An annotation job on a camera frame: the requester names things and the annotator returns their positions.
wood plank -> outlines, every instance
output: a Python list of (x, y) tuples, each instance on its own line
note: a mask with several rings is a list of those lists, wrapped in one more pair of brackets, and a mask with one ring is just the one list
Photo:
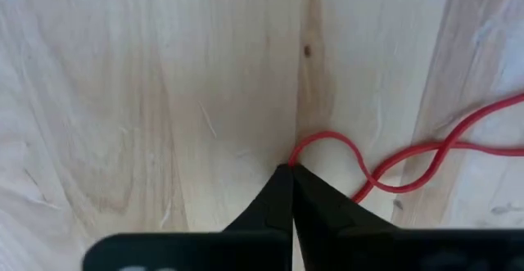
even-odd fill
[(0, 262), (219, 230), (295, 140), (300, 0), (2, 0)]
[[(305, 0), (297, 132), (333, 129), (355, 141), (370, 168), (409, 144), (445, 0)], [(355, 158), (332, 141), (302, 159), (350, 195), (364, 182)], [(398, 184), (402, 165), (385, 180)], [(373, 190), (363, 205), (385, 219), (395, 196)]]
[[(523, 4), (524, 0), (449, 0), (414, 142), (444, 137), (469, 111), (522, 91)], [(523, 116), (524, 106), (511, 107), (480, 122), (465, 138), (522, 144)], [(402, 183), (420, 175), (429, 158), (409, 160)], [(404, 209), (395, 209), (393, 222), (423, 228), (521, 226), (524, 196), (516, 184), (524, 181), (522, 165), (522, 159), (454, 151), (428, 185), (399, 197)]]

red wire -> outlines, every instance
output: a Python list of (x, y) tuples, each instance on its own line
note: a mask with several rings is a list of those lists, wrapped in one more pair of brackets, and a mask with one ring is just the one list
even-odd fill
[[(293, 166), (298, 159), (299, 154), (307, 147), (310, 143), (315, 142), (324, 138), (335, 138), (345, 143), (350, 149), (354, 152), (357, 162), (359, 163), (360, 169), (366, 176), (368, 180), (361, 188), (351, 197), (354, 202), (361, 202), (373, 189), (373, 186), (379, 187), (383, 191), (393, 192), (393, 193), (406, 193), (416, 190), (422, 187), (424, 184), (429, 182), (436, 171), (439, 169), (442, 161), (445, 156), (448, 154), (450, 149), (471, 149), (475, 151), (482, 151), (496, 156), (524, 156), (524, 147), (521, 148), (493, 148), (485, 147), (478, 144), (468, 143), (468, 142), (459, 142), (459, 137), (472, 125), (474, 125), (478, 120), (489, 115), (492, 112), (499, 111), (508, 106), (512, 106), (524, 102), (524, 93), (518, 94), (514, 97), (501, 100), (499, 102), (489, 104), (488, 106), (482, 107), (478, 111), (473, 112), (464, 120), (462, 120), (451, 133), (444, 139), (442, 142), (426, 142), (422, 144), (413, 145), (411, 147), (406, 147), (405, 149), (395, 153), (393, 156), (385, 159), (371, 174), (366, 168), (364, 163), (364, 158), (360, 153), (357, 146), (348, 139), (348, 137), (342, 135), (338, 132), (333, 131), (323, 131), (315, 133), (306, 137), (304, 140), (298, 143), (295, 147), (291, 156), (289, 158), (288, 164)], [(402, 186), (390, 186), (384, 183), (378, 182), (378, 179), (393, 165), (398, 164), (402, 160), (409, 158), (410, 156), (415, 156), (417, 154), (436, 150), (436, 154), (433, 157), (429, 167), (426, 172), (420, 176), (417, 180)]]

red cable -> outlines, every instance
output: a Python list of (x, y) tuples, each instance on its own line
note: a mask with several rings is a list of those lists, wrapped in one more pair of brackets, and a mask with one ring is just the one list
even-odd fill
[[(492, 147), (485, 147), (482, 145), (477, 145), (473, 143), (468, 142), (459, 142), (459, 137), (473, 124), (475, 124), (478, 120), (482, 119), (483, 117), (487, 116), (488, 114), (499, 111), (501, 109), (504, 109), (508, 106), (512, 106), (515, 104), (518, 104), (520, 102), (524, 102), (524, 93), (518, 94), (514, 97), (510, 97), (508, 99), (504, 99), (502, 101), (489, 104), (488, 106), (482, 107), (480, 110), (473, 112), (468, 117), (466, 117), (464, 120), (462, 120), (454, 129), (451, 131), (451, 133), (444, 139), (442, 142), (427, 142), (422, 144), (413, 145), (411, 147), (406, 147), (405, 149), (395, 153), (393, 156), (388, 157), (385, 159), (374, 171), (372, 174), (369, 173), (368, 168), (366, 168), (366, 165), (364, 164), (364, 158), (362, 157), (362, 154), (360, 154), (359, 149), (357, 146), (348, 139), (348, 137), (342, 135), (341, 133), (333, 132), (333, 131), (323, 131), (319, 133), (315, 133), (313, 135), (308, 136), (295, 147), (293, 152), (291, 153), (291, 156), (289, 158), (288, 164), (290, 166), (293, 166), (297, 159), (299, 154), (304, 150), (305, 147), (307, 147), (310, 143), (315, 142), (320, 139), (324, 138), (335, 138), (337, 140), (342, 141), (345, 143), (348, 147), (351, 148), (351, 150), (354, 152), (356, 159), (359, 163), (360, 169), (366, 176), (366, 179), (368, 180), (360, 190), (351, 197), (351, 199), (354, 202), (361, 202), (373, 189), (373, 186), (379, 187), (385, 192), (393, 192), (393, 193), (406, 193), (411, 192), (413, 190), (416, 190), (420, 187), (422, 187), (424, 184), (429, 182), (429, 180), (435, 175), (436, 171), (439, 169), (440, 165), (442, 164), (442, 161), (444, 160), (445, 156), (448, 154), (450, 149), (471, 149), (476, 151), (482, 151), (485, 153), (489, 153), (496, 156), (524, 156), (524, 148), (492, 148)], [(415, 156), (417, 154), (436, 150), (436, 154), (433, 157), (433, 160), (431, 161), (429, 167), (427, 168), (426, 172), (420, 176), (417, 180), (406, 184), (402, 186), (390, 186), (386, 185), (384, 183), (378, 182), (378, 179), (393, 165), (396, 165), (397, 163), (401, 162), (402, 160), (407, 159), (410, 156)]]

wooden surface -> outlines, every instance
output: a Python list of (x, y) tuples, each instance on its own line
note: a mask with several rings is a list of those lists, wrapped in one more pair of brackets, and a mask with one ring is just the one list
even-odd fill
[[(335, 129), (373, 167), (521, 92), (523, 54), (524, 0), (0, 0), (0, 269), (78, 269), (111, 233), (220, 230), (297, 139)], [(523, 143), (522, 118), (468, 138)], [(348, 195), (364, 180), (339, 143), (302, 159)], [(363, 206), (519, 227), (523, 165), (454, 152), (419, 191)]]

wood panel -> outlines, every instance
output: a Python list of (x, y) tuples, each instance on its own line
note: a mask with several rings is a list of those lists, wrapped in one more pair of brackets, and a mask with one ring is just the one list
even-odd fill
[(300, 0), (2, 0), (0, 269), (219, 230), (295, 138)]
[[(445, 0), (304, 0), (299, 138), (320, 129), (347, 135), (372, 168), (411, 141)], [(355, 158), (332, 141), (302, 159), (351, 195), (364, 182)], [(385, 180), (399, 184), (402, 166)], [(363, 205), (390, 219), (395, 196), (373, 190)]]
[[(524, 89), (524, 0), (448, 0), (413, 141), (443, 137), (469, 111)], [(524, 106), (491, 115), (466, 137), (485, 144), (523, 143)], [(402, 182), (430, 156), (408, 161)], [(521, 227), (524, 160), (454, 151), (438, 175), (400, 197), (393, 222), (406, 227)]]

